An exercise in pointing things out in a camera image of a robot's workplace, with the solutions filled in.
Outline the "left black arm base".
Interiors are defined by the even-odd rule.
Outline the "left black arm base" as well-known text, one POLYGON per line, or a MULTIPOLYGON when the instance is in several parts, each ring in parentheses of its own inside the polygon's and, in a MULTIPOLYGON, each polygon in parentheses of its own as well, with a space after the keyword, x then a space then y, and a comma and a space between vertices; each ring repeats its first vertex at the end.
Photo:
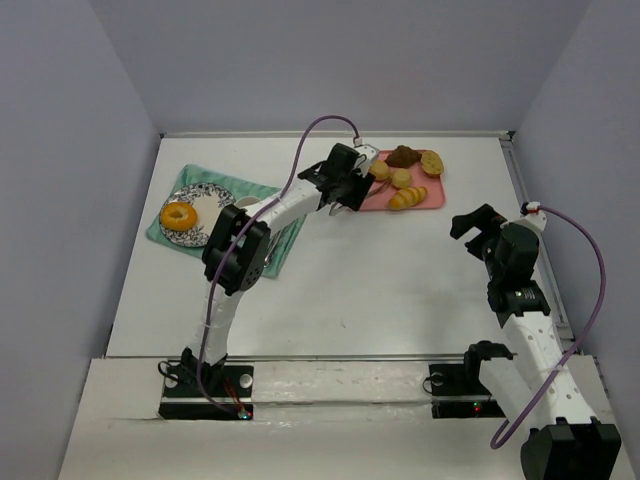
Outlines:
POLYGON ((179 362, 161 361, 158 371, 163 377, 158 407, 162 419, 251 421, 254 417, 252 365, 227 364, 219 377, 203 377, 206 395, 202 394, 195 376, 179 362))

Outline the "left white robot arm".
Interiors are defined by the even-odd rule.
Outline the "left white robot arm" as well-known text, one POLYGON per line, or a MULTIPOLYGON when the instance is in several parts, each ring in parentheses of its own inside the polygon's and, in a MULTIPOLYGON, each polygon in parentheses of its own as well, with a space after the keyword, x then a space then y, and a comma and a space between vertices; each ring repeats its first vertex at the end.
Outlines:
POLYGON ((290 176, 279 192, 246 209, 222 210, 202 255, 208 291, 200 346, 185 348, 180 360, 204 398, 211 398, 222 379, 231 324, 243 294, 262 276, 272 237, 328 205, 359 210, 374 182, 369 168, 379 154, 368 144, 337 143, 326 159, 290 176))

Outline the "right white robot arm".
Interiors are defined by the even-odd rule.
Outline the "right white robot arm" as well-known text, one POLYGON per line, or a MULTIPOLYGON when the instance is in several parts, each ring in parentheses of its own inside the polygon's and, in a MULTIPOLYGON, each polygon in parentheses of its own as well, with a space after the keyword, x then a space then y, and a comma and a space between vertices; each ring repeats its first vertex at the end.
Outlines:
POLYGON ((601 310, 606 285, 599 285, 593 311, 568 350, 561 347, 550 305, 533 279, 541 234, 548 215, 567 215, 538 202, 525 203, 516 220, 484 204, 453 217, 450 235, 472 229, 467 252, 488 274, 487 300, 506 341, 481 341, 464 354, 468 382, 484 387, 505 421, 490 447, 498 450, 518 431, 527 438, 520 464, 527 479, 608 479, 622 440, 617 427, 604 423, 582 395, 568 366, 601 310))

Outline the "orange bagel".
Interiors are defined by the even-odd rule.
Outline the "orange bagel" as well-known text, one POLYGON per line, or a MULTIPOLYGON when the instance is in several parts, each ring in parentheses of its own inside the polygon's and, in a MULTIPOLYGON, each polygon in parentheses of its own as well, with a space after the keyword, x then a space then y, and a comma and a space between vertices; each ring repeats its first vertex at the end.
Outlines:
POLYGON ((187 202, 170 202, 160 212, 160 223, 171 231, 187 231, 198 222, 198 214, 187 202))

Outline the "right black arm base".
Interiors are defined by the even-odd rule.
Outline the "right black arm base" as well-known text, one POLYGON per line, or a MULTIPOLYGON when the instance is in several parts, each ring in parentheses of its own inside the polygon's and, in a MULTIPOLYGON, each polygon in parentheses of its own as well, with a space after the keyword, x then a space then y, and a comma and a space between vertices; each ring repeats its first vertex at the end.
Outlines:
POLYGON ((422 388, 431 397, 431 413, 436 420, 505 418, 489 391, 467 379, 462 363, 430 364, 422 388))

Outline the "metal tongs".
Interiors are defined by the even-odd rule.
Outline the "metal tongs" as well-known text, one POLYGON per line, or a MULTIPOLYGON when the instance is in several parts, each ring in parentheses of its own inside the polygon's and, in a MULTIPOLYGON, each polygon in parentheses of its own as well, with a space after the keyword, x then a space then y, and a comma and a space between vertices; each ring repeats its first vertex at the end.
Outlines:
MULTIPOLYGON (((379 183, 377 186, 374 186, 366 195, 366 199, 378 195, 380 193, 385 192, 391 186, 391 180, 387 179, 384 182, 379 183)), ((347 207, 337 202, 334 202, 329 209, 329 215, 335 216, 343 211, 346 211, 347 207)))

